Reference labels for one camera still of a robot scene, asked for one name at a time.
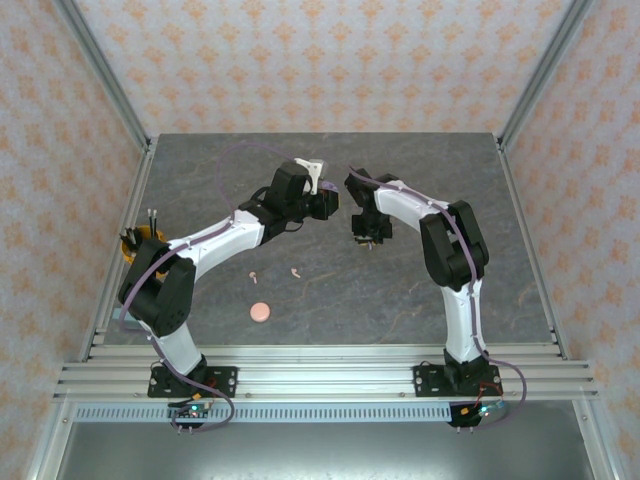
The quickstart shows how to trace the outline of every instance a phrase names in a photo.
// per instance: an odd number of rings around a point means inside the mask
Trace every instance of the orange floral pattern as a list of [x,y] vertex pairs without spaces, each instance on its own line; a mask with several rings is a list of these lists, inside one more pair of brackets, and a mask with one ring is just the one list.
[[0,476],[19,479],[140,153],[53,2],[5,0],[0,22]]
[[499,132],[571,1],[78,3],[158,135]]
[[596,2],[509,152],[570,351],[640,472],[640,4]]

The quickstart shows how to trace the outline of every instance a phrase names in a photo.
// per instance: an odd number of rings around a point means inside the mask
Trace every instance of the cable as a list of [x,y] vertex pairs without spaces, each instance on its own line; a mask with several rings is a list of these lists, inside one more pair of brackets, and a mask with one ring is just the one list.
[[[233,402],[231,401],[231,399],[224,393],[222,393],[220,390],[218,390],[217,388],[213,388],[213,387],[209,387],[208,385],[203,385],[202,383],[198,383],[195,382],[193,380],[191,380],[189,377],[182,375],[180,372],[178,372],[175,367],[173,365],[171,365],[171,362],[169,362],[167,360],[167,358],[162,354],[162,350],[160,350],[160,346],[158,345],[158,342],[156,341],[156,339],[154,337],[151,337],[151,345],[153,346],[153,349],[156,351],[156,353],[158,354],[158,356],[162,359],[162,363],[164,363],[167,368],[169,369],[169,371],[173,374],[173,376],[175,376],[176,378],[182,380],[185,383],[188,383],[189,385],[196,387],[200,390],[205,390],[207,392],[212,393],[213,395],[215,395],[216,397],[220,397],[222,398],[225,402],[227,402],[229,404],[229,408],[231,409],[231,411],[229,412],[229,415],[227,415],[227,418],[225,418],[224,420],[220,421],[220,422],[216,422],[216,423],[210,423],[208,425],[203,425],[197,429],[189,429],[189,431],[191,433],[193,432],[207,432],[209,430],[215,430],[216,428],[220,428],[220,427],[224,427],[226,424],[228,424],[231,419],[233,419],[233,417],[236,414],[236,406],[233,404]],[[182,407],[181,409],[177,410],[174,412],[174,414],[171,417],[171,426],[173,428],[175,428],[176,430],[180,430],[179,429],[179,425],[176,423],[176,417],[186,411],[187,407]]]
[[[138,332],[139,330],[136,329],[130,329],[127,328],[124,324],[124,319],[127,315],[127,312],[129,311],[129,308],[131,308],[131,303],[133,302],[133,299],[135,298],[135,296],[138,294],[138,292],[140,291],[140,289],[142,288],[142,286],[144,285],[144,283],[147,281],[147,279],[151,276],[154,275],[156,270],[162,265],[164,264],[167,260],[169,260],[171,257],[173,257],[174,255],[180,253],[181,251],[185,250],[186,248],[188,248],[190,245],[198,245],[199,243],[205,242],[207,240],[210,240],[212,238],[215,238],[219,235],[222,235],[224,232],[226,232],[227,230],[229,230],[231,228],[231,226],[233,225],[233,222],[235,220],[235,209],[233,208],[233,206],[231,205],[231,201],[229,200],[229,198],[227,197],[224,188],[222,187],[222,182],[221,182],[221,176],[220,176],[220,167],[222,165],[222,162],[228,157],[228,155],[235,151],[238,150],[240,148],[245,148],[245,147],[256,147],[256,148],[262,148],[264,150],[268,150],[270,152],[276,153],[278,155],[283,156],[284,158],[286,158],[289,161],[293,161],[293,157],[291,157],[290,155],[287,155],[283,152],[281,152],[280,150],[277,150],[275,148],[269,147],[268,145],[263,145],[261,143],[255,143],[255,142],[242,142],[242,143],[237,143],[235,145],[231,145],[230,147],[227,147],[221,154],[220,157],[218,158],[218,161],[216,163],[216,170],[215,170],[215,178],[216,178],[216,188],[218,190],[218,194],[220,195],[220,197],[222,198],[222,200],[224,201],[224,203],[227,205],[227,207],[229,208],[229,212],[230,212],[230,216],[229,216],[229,221],[224,224],[222,227],[220,227],[219,229],[210,232],[206,235],[203,235],[201,237],[195,238],[193,240],[191,240],[190,243],[183,243],[182,245],[178,245],[177,247],[173,248],[172,250],[169,250],[167,253],[165,253],[164,255],[162,255],[158,260],[156,260],[148,269],[146,272],[144,272],[144,274],[138,279],[138,281],[135,283],[135,285],[133,286],[133,288],[131,289],[131,292],[129,292],[129,295],[127,296],[127,298],[125,299],[122,308],[120,309],[120,316],[118,318],[118,322],[120,324],[120,328],[122,330],[125,331],[134,331],[134,332]],[[235,415],[235,406],[233,405],[233,402],[231,401],[231,399],[225,395],[224,393],[222,393],[220,390],[217,390],[215,388],[211,388],[207,385],[203,385],[201,383],[195,382],[193,380],[191,380],[190,378],[182,375],[181,373],[179,373],[175,367],[171,364],[171,362],[169,362],[166,357],[164,357],[164,355],[162,354],[162,351],[160,349],[160,346],[158,345],[158,343],[156,342],[155,338],[153,336],[150,336],[150,340],[151,340],[151,345],[153,346],[153,348],[155,349],[156,353],[158,353],[158,355],[160,356],[160,358],[162,359],[162,362],[167,366],[167,368],[171,371],[171,373],[176,376],[177,378],[179,378],[180,380],[182,380],[183,382],[192,385],[196,388],[205,390],[207,392],[212,393],[213,395],[223,398],[224,400],[226,400],[226,402],[229,404],[229,406],[231,407],[231,412],[229,413],[228,417],[224,420],[222,420],[221,422],[218,423],[214,423],[214,424],[210,424],[207,425],[206,427],[200,427],[198,428],[196,431],[207,431],[207,430],[212,430],[214,428],[218,428],[221,427],[223,425],[226,425],[227,423],[229,423],[231,421],[231,419],[233,418],[233,416]],[[174,428],[177,428],[177,424],[175,422],[175,416],[172,419],[171,422],[172,426]]]
[[471,332],[472,332],[472,335],[473,335],[473,343],[475,344],[476,349],[478,350],[480,355],[485,360],[487,360],[490,363],[493,363],[494,365],[502,365],[504,367],[512,369],[514,372],[516,372],[516,374],[520,377],[520,380],[522,381],[522,397],[520,398],[520,401],[518,402],[518,405],[513,410],[513,412],[510,415],[508,415],[506,417],[503,417],[503,418],[501,418],[500,420],[498,420],[496,422],[489,423],[487,425],[479,425],[478,427],[475,427],[475,429],[478,430],[478,429],[491,428],[491,427],[493,427],[495,425],[498,425],[499,423],[502,423],[507,418],[512,418],[514,416],[514,414],[518,410],[520,410],[520,407],[522,407],[522,404],[524,403],[524,401],[527,398],[527,380],[525,379],[524,374],[522,373],[522,370],[520,370],[516,365],[513,365],[512,363],[509,363],[509,362],[505,362],[504,360],[496,360],[496,359],[490,357],[482,349],[482,347],[480,346],[480,341],[478,340],[478,319],[477,319],[477,315],[476,315],[476,299],[475,299],[475,295],[473,293],[473,287],[474,287],[476,281],[478,280],[478,272],[476,271],[476,266],[473,263],[473,257],[471,257],[471,252],[469,251],[469,246],[464,241],[464,237],[462,236],[462,232],[460,231],[460,229],[456,225],[456,222],[455,222],[454,218],[451,216],[451,214],[447,211],[446,208],[438,205],[434,199],[429,198],[426,195],[423,195],[422,193],[416,192],[415,190],[412,190],[411,188],[408,188],[408,187],[400,188],[400,187],[397,187],[395,185],[390,185],[388,183],[378,182],[377,180],[374,180],[372,178],[368,178],[368,177],[365,177],[363,175],[360,175],[351,166],[349,166],[349,173],[351,175],[353,175],[355,178],[357,178],[358,180],[361,180],[363,182],[370,183],[372,185],[377,185],[377,186],[382,187],[382,188],[388,188],[390,190],[395,190],[396,192],[406,192],[408,195],[410,195],[410,196],[412,196],[414,198],[417,198],[418,200],[420,200],[422,202],[426,202],[427,205],[429,205],[429,206],[435,208],[436,210],[438,210],[438,212],[442,213],[442,215],[447,219],[447,222],[449,223],[449,225],[451,226],[451,229],[455,233],[456,238],[458,238],[458,241],[460,242],[460,247],[462,248],[462,252],[464,254],[465,259],[467,260],[467,263],[469,264],[469,269],[471,270],[471,280],[469,282],[469,299],[470,299],[470,304],[471,304],[470,305],[471,306]]

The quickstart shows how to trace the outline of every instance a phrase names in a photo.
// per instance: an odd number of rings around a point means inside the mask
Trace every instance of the mounting plate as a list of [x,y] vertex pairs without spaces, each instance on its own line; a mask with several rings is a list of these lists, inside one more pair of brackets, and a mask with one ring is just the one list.
[[[230,398],[236,395],[238,367],[206,367],[204,385],[209,385]],[[194,389],[173,376],[167,367],[159,365],[151,369],[147,396],[149,398],[185,398],[193,395]],[[210,392],[200,390],[203,397],[212,397]]]
[[500,397],[501,392],[489,385],[499,385],[502,389],[500,372],[495,365],[489,365],[481,374],[461,381],[454,388],[445,375],[445,365],[416,365],[413,367],[413,388],[416,397],[477,397],[480,388],[483,397]]

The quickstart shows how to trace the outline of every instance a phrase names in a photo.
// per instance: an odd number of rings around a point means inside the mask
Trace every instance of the gray marble table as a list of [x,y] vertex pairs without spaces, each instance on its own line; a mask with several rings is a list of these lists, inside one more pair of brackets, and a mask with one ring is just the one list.
[[[307,220],[224,262],[196,285],[189,318],[199,344],[325,345],[444,343],[446,323],[439,288],[430,280],[420,236],[393,221],[394,238],[371,251],[351,235],[357,206],[343,186],[347,165],[373,176],[392,173],[434,198],[465,200],[474,208],[490,262],[482,286],[482,329],[487,343],[550,340],[515,210],[493,138],[489,134],[201,134],[162,135],[138,221],[158,209],[168,238],[194,233],[228,215],[214,186],[217,154],[242,140],[261,142],[293,156],[329,163],[327,180],[341,190],[342,205],[327,222]],[[234,205],[269,185],[281,164],[255,148],[234,154],[222,168]],[[291,274],[296,268],[301,278]],[[249,278],[256,272],[258,283]],[[255,302],[271,318],[254,323]],[[146,340],[112,321],[110,344]]]

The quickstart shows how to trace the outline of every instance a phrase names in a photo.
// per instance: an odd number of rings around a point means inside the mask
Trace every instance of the perforated metal strip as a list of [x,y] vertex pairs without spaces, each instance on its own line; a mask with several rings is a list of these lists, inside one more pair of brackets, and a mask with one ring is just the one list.
[[[218,404],[209,412],[181,422],[219,421],[229,412],[227,405]],[[171,411],[157,403],[84,403],[79,404],[76,422],[80,423],[164,423]],[[451,420],[446,402],[397,403],[255,403],[236,405],[234,422],[240,423],[393,423],[442,422]]]

